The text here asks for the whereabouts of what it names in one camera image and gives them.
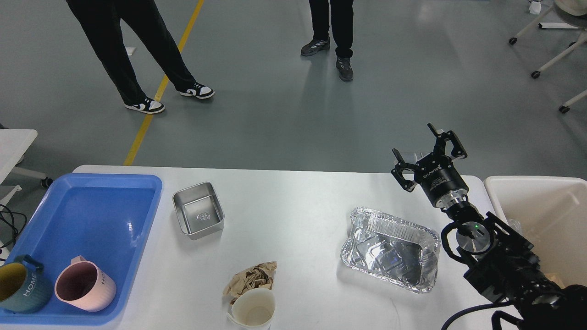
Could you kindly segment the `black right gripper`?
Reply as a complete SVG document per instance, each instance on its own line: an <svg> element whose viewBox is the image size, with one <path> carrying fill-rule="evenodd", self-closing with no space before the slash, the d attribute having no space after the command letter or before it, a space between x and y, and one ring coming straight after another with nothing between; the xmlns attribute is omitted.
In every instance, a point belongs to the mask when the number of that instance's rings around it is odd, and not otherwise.
<svg viewBox="0 0 587 330"><path fill-rule="evenodd" d="M432 152L414 165L405 163L399 150L393 148L396 163L391 173L403 190L413 192L419 184L433 207L449 208L468 194L467 184L454 167L455 160L465 159L468 154L453 130L441 132L432 123L427 126L436 138ZM415 180L405 178L407 172L415 173Z"/></svg>

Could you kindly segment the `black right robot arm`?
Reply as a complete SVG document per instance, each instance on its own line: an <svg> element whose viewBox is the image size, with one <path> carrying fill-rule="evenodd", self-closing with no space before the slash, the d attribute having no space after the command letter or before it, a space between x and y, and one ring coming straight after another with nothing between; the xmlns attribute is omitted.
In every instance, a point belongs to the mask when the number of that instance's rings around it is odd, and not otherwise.
<svg viewBox="0 0 587 330"><path fill-rule="evenodd" d="M464 278L488 299L488 303L453 314L446 330L458 318L494 309L491 328L500 330L505 321L520 330L584 330L587 325L586 287L560 287L541 271L533 243L491 212L481 215L468 201L468 186L453 161L467 153L452 131L438 131L432 152L407 163L393 149L396 165L392 175L407 192L423 189L432 207L451 219L441 233L447 255L464 265Z"/></svg>

